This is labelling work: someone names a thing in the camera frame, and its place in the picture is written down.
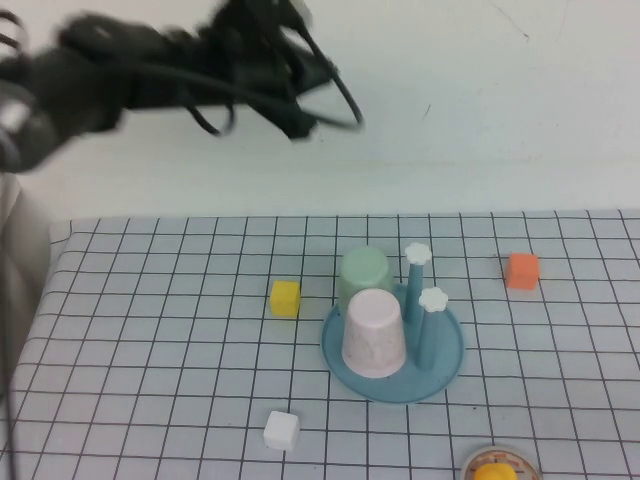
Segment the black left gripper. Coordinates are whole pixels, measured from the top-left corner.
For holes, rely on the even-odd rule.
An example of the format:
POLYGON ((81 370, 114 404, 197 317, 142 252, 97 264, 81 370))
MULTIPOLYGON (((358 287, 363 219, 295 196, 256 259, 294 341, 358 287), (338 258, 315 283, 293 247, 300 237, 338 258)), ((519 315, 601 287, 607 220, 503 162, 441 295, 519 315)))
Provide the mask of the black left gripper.
POLYGON ((232 91, 273 101, 259 114, 289 140, 307 139, 318 121, 295 100, 333 80, 333 64, 319 50, 303 22, 264 29, 259 23, 213 22, 197 28, 197 72, 223 84, 197 86, 199 100, 237 100, 232 91))

